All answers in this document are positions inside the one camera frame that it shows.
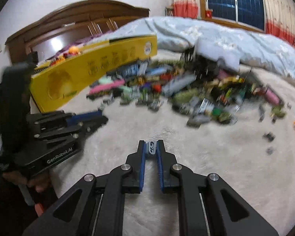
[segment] white carpet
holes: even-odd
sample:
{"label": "white carpet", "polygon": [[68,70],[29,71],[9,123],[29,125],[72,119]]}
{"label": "white carpet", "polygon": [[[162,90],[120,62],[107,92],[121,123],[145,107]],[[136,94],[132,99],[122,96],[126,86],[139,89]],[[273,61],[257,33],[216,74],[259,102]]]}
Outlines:
{"label": "white carpet", "polygon": [[[153,113],[134,102],[121,107],[116,100],[104,111],[109,122],[87,139],[84,151],[53,169],[57,195],[87,173],[100,176],[123,164],[128,154],[136,152],[139,140],[163,139],[179,163],[205,176],[218,173],[279,235],[286,235],[295,224],[295,88],[272,73],[254,71],[291,103],[286,118],[272,124],[267,106],[261,123],[258,109],[247,109],[238,114],[234,126],[211,122],[193,129],[186,127],[187,117],[175,114],[166,102]],[[87,100],[88,91],[62,109],[75,113],[96,109],[101,101]],[[272,143],[262,137],[269,131],[276,136]],[[268,155],[270,146],[276,150]],[[179,235],[177,197],[161,193],[156,161],[146,162],[143,192],[126,196],[123,235]]]}

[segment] window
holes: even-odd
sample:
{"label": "window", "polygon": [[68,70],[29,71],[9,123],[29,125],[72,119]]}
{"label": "window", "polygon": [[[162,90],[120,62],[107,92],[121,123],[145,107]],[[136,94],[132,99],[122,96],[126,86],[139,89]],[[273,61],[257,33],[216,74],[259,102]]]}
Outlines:
{"label": "window", "polygon": [[207,0],[212,16],[264,30],[263,0]]}

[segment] triangular cutout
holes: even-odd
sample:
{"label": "triangular cutout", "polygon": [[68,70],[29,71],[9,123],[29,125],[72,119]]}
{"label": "triangular cutout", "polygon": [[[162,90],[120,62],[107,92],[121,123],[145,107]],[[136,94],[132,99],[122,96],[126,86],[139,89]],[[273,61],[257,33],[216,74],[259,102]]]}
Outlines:
{"label": "triangular cutout", "polygon": [[55,210],[55,212],[53,212],[53,216],[64,222],[71,221],[81,194],[82,189],[78,189],[74,192],[57,210]]}
{"label": "triangular cutout", "polygon": [[232,222],[237,222],[249,216],[248,211],[244,209],[227,190],[221,190],[221,194]]}

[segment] yellow cardboard box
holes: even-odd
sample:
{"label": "yellow cardboard box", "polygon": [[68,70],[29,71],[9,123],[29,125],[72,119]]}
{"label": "yellow cardboard box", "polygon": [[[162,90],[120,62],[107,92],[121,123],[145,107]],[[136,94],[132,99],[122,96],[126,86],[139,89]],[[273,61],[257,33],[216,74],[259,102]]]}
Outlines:
{"label": "yellow cardboard box", "polygon": [[31,77],[31,95],[41,112],[58,109],[107,71],[157,54],[155,35],[103,41]]}

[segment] bedding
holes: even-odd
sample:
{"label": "bedding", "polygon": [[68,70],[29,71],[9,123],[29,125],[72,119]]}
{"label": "bedding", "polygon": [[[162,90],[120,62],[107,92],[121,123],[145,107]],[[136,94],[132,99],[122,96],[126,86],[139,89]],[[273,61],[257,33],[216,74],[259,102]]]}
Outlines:
{"label": "bedding", "polygon": [[180,17],[150,17],[130,22],[88,44],[111,38],[156,34],[157,47],[183,52],[201,38],[240,57],[242,64],[295,78],[295,48],[270,34],[231,29],[215,23]]}
{"label": "bedding", "polygon": [[[179,53],[159,51],[154,59],[179,58]],[[250,70],[241,66],[240,70]],[[55,167],[51,172],[54,189],[60,197],[87,173],[103,175],[123,164],[128,154],[137,150],[139,140],[163,139],[166,150],[177,161],[195,173],[218,173],[279,233],[286,235],[295,224],[295,88],[278,75],[260,68],[253,71],[261,81],[290,102],[286,118],[271,122],[270,106],[259,120],[258,107],[247,105],[238,111],[238,122],[223,126],[214,122],[199,129],[186,127],[187,117],[164,103],[159,112],[145,107],[120,106],[117,99],[107,106],[106,126],[86,140],[84,151]],[[88,112],[99,107],[101,99],[86,99],[84,89],[61,109],[66,112]],[[272,143],[263,134],[272,132]],[[274,148],[273,154],[266,150]],[[160,191],[155,160],[147,160],[143,192],[126,195],[123,235],[178,236],[176,195]]]}

